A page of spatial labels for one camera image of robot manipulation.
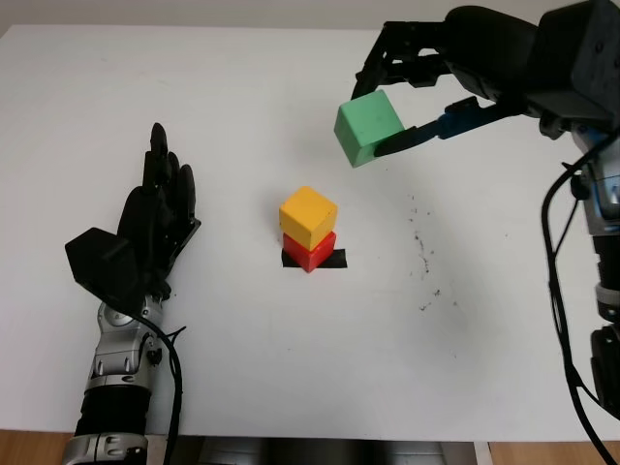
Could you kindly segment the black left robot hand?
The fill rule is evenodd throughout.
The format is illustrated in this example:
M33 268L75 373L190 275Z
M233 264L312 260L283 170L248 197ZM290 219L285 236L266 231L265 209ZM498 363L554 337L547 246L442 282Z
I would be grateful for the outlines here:
M195 216L192 168L169 151L164 127L156 122L145 153L142 183L128 196L117 234L131 242L145 291L167 300L167 278L174 263L201 226Z

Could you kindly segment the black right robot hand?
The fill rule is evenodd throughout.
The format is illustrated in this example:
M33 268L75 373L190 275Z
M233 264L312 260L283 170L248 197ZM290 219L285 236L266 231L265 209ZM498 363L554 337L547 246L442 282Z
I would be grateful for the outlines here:
M436 120L381 141L375 157L530 113L522 80L536 31L527 21L480 6L457 7L441 22L386 22L356 74L354 98L401 82L431 87L444 75L471 95Z

